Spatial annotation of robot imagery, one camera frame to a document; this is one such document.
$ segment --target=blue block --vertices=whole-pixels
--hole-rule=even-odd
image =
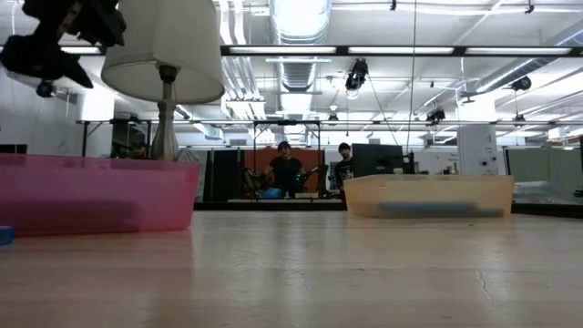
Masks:
[[[0,226],[0,245],[7,245],[15,239],[14,227]]]

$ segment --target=white lampshade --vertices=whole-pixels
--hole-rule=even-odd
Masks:
[[[128,24],[126,45],[107,51],[101,78],[108,86],[160,101],[157,65],[167,64],[179,69],[172,100],[198,104],[223,95],[219,30],[210,0],[122,0],[119,11]]]

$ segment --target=white wall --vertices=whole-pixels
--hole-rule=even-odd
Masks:
[[[77,106],[42,99],[0,71],[0,144],[27,144],[29,154],[80,156],[83,127]]]

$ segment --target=ceiling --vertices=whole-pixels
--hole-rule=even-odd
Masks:
[[[26,34],[36,27],[36,21],[23,15],[18,5],[15,15],[12,15],[14,3],[0,1],[0,42],[3,43],[13,29],[18,34]],[[271,43],[267,3],[265,0],[244,2],[245,34],[251,44]],[[490,10],[498,3],[497,0],[420,0],[416,4],[416,19],[414,1],[399,0],[394,12],[388,10],[388,3],[390,1],[333,0],[327,43],[405,46],[415,41],[417,45],[540,46],[579,21],[583,28],[583,2],[580,0],[536,0],[536,10],[530,15],[524,13],[527,0],[503,2],[496,11],[518,11],[503,15],[496,15],[496,11],[490,12],[493,15],[479,13]],[[63,42],[80,43],[70,36],[64,38]],[[265,59],[253,57],[251,63],[261,95],[265,98],[265,111],[269,115],[278,109],[280,87],[275,65],[266,63]],[[311,111],[305,118],[327,118],[331,113],[330,105],[335,105],[341,119],[349,112],[349,119],[369,120],[380,115],[380,108],[393,119],[409,119],[412,113],[423,119],[423,114],[428,110],[423,108],[423,104],[441,92],[443,87],[451,87],[463,79],[472,81],[485,77],[513,61],[512,58],[466,58],[463,61],[463,72],[460,58],[418,57],[413,60],[410,57],[370,57],[366,58],[370,79],[363,85],[360,96],[349,100],[344,91],[339,91],[338,86],[343,85],[354,58],[330,59],[330,63],[319,65],[314,89],[316,95],[312,99]],[[83,57],[81,63],[97,85],[106,87],[99,79],[103,57]],[[517,109],[521,111],[552,104],[580,91],[583,88],[580,87],[583,86],[583,75],[573,74],[557,83],[552,82],[582,67],[582,59],[559,59],[529,75],[533,87],[524,95],[519,92],[516,103],[514,93],[510,90],[497,90],[488,97],[496,101],[499,118],[512,118]],[[68,80],[58,81],[58,85],[81,90]],[[454,119],[455,99],[444,102],[442,106],[447,118]],[[532,119],[553,119],[582,109],[583,98],[569,106],[541,112]],[[191,110],[197,118],[224,118],[218,103],[192,107]],[[116,111],[134,112],[143,118],[154,118],[157,115],[155,104],[123,95],[118,95]]]

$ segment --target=computer monitor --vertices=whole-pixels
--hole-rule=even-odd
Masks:
[[[391,145],[353,144],[354,177],[394,174],[404,170],[403,147]]]

